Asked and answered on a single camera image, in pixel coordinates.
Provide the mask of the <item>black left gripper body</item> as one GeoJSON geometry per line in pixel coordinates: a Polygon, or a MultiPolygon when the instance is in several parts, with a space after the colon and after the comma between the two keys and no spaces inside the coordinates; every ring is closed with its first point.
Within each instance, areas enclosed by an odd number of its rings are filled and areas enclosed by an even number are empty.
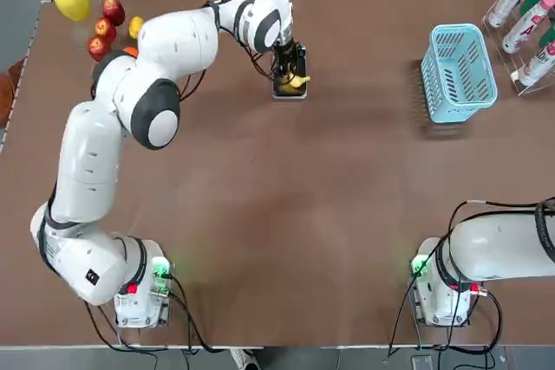
{"type": "Polygon", "coordinates": [[[273,49],[272,73],[277,78],[290,78],[291,75],[305,77],[306,71],[306,48],[295,40],[286,44],[276,44],[273,49]]]}

